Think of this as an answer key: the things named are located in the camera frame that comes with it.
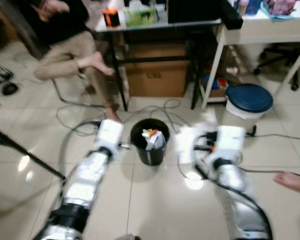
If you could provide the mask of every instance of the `office chair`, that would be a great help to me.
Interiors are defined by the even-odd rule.
[[[0,11],[2,14],[10,21],[20,41],[25,45],[28,52],[38,61],[40,61],[50,50],[50,48],[44,45],[40,39],[37,37],[34,30],[28,24],[24,16],[19,11],[19,7],[16,4],[15,0],[0,0]],[[93,105],[93,104],[84,104],[81,102],[69,101],[62,97],[58,84],[55,79],[52,79],[53,86],[59,97],[59,99],[67,104],[77,105],[77,106],[86,106],[86,107],[99,107],[103,108],[102,105]]]
[[[273,44],[271,48],[265,48],[263,52],[260,55],[261,59],[265,59],[267,57],[268,53],[271,54],[278,54],[279,56],[267,60],[264,63],[259,64],[253,71],[254,75],[259,75],[261,73],[261,69],[264,66],[271,65],[273,63],[286,60],[285,66],[288,67],[290,64],[294,63],[298,56],[300,55],[300,47],[293,47],[292,49],[282,49],[280,47],[283,47],[283,44]],[[299,74],[298,71],[293,76],[293,80],[291,83],[291,90],[297,91],[299,89]]]

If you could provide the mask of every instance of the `white trash bin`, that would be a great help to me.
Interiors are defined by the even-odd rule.
[[[221,124],[245,128],[252,135],[256,132],[256,122],[273,106],[273,97],[263,87],[241,84],[227,89],[226,111]]]

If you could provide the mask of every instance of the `black trash can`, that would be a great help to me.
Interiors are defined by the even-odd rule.
[[[158,131],[161,131],[165,139],[165,144],[158,149],[146,150],[148,143],[142,136],[143,129],[158,129]],[[141,161],[148,166],[157,166],[162,163],[169,138],[170,133],[168,126],[163,121],[155,118],[147,118],[139,121],[133,126],[130,133],[131,143],[136,147]]]

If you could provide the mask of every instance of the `computer mouse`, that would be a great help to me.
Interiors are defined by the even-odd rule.
[[[1,93],[4,96],[10,96],[12,94],[15,94],[19,90],[18,85],[16,85],[13,82],[8,82],[1,88]]]

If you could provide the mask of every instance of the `chair wheel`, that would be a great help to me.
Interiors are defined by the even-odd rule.
[[[260,68],[256,68],[255,70],[253,70],[254,75],[259,75],[260,73],[261,73]]]
[[[299,89],[299,85],[298,84],[294,84],[291,86],[291,90],[292,91],[297,91]]]
[[[263,51],[261,54],[260,54],[260,59],[261,60],[264,60],[264,59],[266,59],[267,58],[267,53],[265,52],[265,51]]]

